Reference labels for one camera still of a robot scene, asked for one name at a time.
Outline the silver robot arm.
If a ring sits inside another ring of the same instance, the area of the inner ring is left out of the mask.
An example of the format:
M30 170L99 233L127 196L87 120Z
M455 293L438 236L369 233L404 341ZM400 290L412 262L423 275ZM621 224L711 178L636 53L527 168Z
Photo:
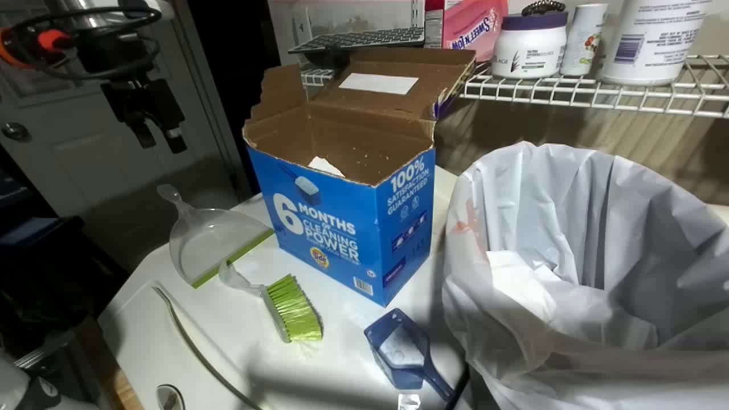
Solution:
M68 81L96 81L142 149L153 128L171 153L184 153L184 113L163 77L153 77L160 40L144 28L163 18L162 0L46 0L47 14L0 32L0 57Z

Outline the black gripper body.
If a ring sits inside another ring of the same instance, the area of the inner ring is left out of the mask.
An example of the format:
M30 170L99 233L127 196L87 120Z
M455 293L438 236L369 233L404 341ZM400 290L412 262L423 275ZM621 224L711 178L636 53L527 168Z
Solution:
M158 128L174 130L184 120L167 80L107 81L102 95L123 122L150 118Z

